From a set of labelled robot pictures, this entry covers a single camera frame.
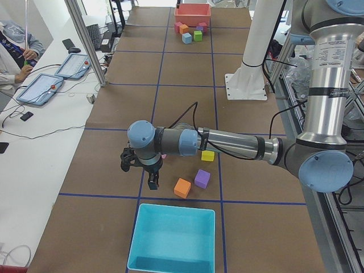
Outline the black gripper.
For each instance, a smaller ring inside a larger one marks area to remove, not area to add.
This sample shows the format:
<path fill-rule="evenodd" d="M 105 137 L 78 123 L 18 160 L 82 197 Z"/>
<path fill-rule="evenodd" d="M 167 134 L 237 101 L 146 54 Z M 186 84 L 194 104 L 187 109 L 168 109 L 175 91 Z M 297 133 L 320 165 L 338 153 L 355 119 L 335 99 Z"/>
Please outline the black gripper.
<path fill-rule="evenodd" d="M 137 158 L 137 161 L 145 171 L 148 172 L 148 187 L 150 190 L 155 190 L 159 187 L 159 170 L 163 165 L 161 155 L 155 155 L 150 159 Z"/>

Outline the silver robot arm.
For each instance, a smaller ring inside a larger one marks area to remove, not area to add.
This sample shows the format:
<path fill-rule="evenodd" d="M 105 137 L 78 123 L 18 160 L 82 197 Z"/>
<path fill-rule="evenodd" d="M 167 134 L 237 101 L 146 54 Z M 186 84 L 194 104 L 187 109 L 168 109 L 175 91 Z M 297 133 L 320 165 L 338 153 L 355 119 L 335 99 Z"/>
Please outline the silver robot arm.
<path fill-rule="evenodd" d="M 294 141 L 198 128 L 180 121 L 168 128 L 136 121 L 127 131 L 129 145 L 121 154 L 122 170 L 142 167 L 149 174 L 148 186 L 155 190 L 163 155 L 214 151 L 242 160 L 265 160 L 317 192 L 334 192 L 348 184 L 354 167 L 341 130 L 355 40 L 363 32 L 363 2 L 294 1 L 292 31 L 310 36 L 315 44 L 304 128 Z"/>

